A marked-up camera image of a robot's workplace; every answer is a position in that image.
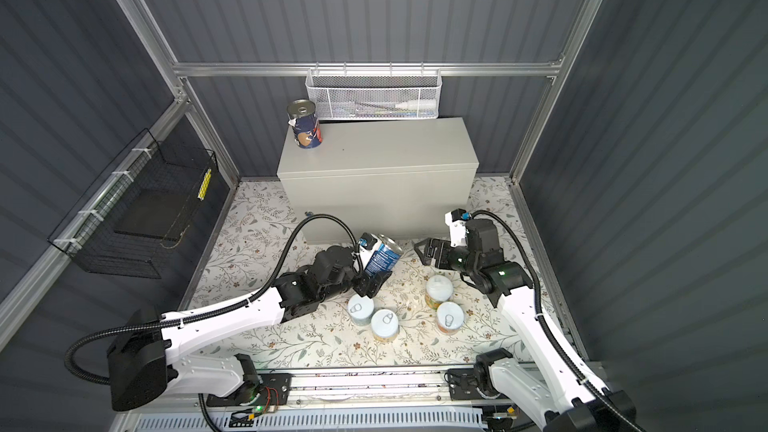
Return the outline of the blue label tin can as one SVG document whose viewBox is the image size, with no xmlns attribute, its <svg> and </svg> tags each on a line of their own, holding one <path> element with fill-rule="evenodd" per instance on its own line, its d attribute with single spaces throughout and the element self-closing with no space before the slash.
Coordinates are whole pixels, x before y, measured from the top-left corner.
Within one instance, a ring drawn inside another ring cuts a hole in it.
<svg viewBox="0 0 768 432">
<path fill-rule="evenodd" d="M 381 234 L 371 234 L 377 239 L 373 256 L 367 266 L 369 274 L 392 271 L 403 255 L 403 249 L 391 238 Z"/>
</svg>

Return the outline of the yellow green can plastic lid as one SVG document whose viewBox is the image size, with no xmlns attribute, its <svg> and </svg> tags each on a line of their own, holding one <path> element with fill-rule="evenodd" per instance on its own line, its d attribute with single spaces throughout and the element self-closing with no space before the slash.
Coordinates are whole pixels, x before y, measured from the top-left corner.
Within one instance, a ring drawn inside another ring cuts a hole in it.
<svg viewBox="0 0 768 432">
<path fill-rule="evenodd" d="M 425 285 L 425 303 L 436 310 L 442 303 L 447 302 L 453 295 L 452 281 L 444 275 L 430 277 Z"/>
</svg>

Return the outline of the dark tomato tin can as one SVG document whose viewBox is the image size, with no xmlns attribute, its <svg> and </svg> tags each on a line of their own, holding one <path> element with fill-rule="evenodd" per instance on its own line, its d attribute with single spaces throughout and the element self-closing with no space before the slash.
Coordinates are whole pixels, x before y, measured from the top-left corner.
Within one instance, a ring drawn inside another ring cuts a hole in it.
<svg viewBox="0 0 768 432">
<path fill-rule="evenodd" d="M 296 144 L 302 149 L 312 149 L 322 143 L 319 119 L 315 103 L 299 99 L 287 106 L 287 114 Z"/>
</svg>

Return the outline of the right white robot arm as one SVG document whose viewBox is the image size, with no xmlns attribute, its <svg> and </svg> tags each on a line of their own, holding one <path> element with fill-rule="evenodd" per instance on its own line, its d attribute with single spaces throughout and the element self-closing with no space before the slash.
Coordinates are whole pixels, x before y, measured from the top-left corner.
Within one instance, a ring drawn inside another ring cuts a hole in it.
<svg viewBox="0 0 768 432">
<path fill-rule="evenodd" d="M 504 256 L 498 231 L 511 228 L 496 214 L 455 209 L 445 216 L 447 240 L 415 243 L 420 261 L 459 273 L 512 326 L 542 377 L 522 369 L 512 353 L 496 349 L 475 360 L 477 389 L 504 395 L 543 431 L 637 431 L 637 410 L 621 390 L 611 389 L 568 342 L 543 308 L 542 284 L 528 257 Z"/>
</svg>

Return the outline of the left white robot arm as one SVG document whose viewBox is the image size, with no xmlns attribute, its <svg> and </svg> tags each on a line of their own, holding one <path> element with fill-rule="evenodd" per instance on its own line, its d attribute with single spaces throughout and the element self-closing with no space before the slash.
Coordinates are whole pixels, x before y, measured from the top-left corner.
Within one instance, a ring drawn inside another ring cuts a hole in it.
<svg viewBox="0 0 768 432">
<path fill-rule="evenodd" d="M 244 353 L 208 357 L 201 350 L 248 330 L 311 314 L 323 301 L 348 291 L 373 298 L 391 274 L 370 251 L 358 257 L 349 247 L 331 246 L 312 264 L 277 277 L 259 298 L 220 303 L 232 311 L 213 316 L 207 306 L 175 312 L 172 327 L 119 337 L 107 353 L 111 406 L 124 412 L 161 396 L 184 394 L 201 394 L 213 406 L 262 401 L 265 387 L 251 358 Z"/>
</svg>

